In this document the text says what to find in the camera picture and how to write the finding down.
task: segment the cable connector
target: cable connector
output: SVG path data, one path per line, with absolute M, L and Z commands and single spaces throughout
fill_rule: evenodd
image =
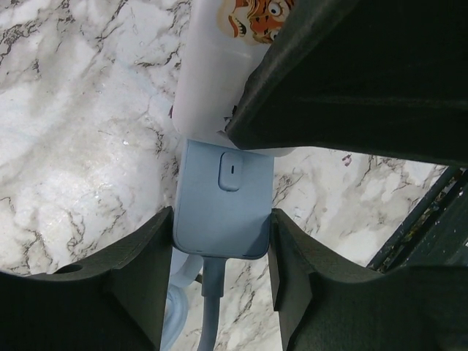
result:
M 219 301 L 224 295 L 224 275 L 226 259 L 203 258 L 202 296 L 203 328 L 198 351 L 212 351 L 216 344 L 219 323 Z

